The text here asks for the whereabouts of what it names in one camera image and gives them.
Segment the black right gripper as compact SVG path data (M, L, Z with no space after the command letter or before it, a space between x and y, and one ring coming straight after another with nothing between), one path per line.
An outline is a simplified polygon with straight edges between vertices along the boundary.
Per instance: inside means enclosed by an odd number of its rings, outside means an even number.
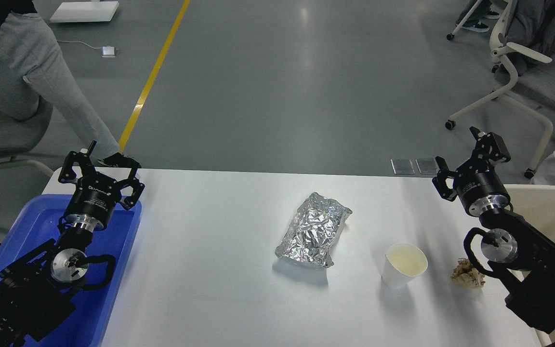
M494 167L509 162L511 155L500 135L476 127L469 130L476 140L471 158L456 171L450 171L445 159L436 156L438 171L432 183L441 198L454 201L458 196L468 215L480 216L485 211L509 206L510 196ZM454 179L454 188L448 186L449 178Z

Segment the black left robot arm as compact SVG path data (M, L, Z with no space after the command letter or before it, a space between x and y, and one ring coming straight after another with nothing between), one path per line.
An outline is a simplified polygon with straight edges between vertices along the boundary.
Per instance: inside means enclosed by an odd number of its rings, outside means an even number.
M129 176L115 180L97 171L89 152L69 152L59 174L76 189L59 219L60 236L50 239L0 271L0 347L21 347L25 336L39 341L75 310L80 291L107 286L116 257L87 255L94 233L105 230L115 206L130 210L145 188L133 164Z

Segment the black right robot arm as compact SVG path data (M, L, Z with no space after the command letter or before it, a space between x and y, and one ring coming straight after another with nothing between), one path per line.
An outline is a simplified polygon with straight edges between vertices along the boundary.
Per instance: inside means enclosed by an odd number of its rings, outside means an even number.
M470 158L450 171L437 156L432 182L441 198L459 199L465 213L480 222L464 239L471 264L502 282L506 307L518 318L550 334L555 330L555 242L509 209L511 198L495 172L496 164L511 159L502 137L476 127L470 132L476 141Z

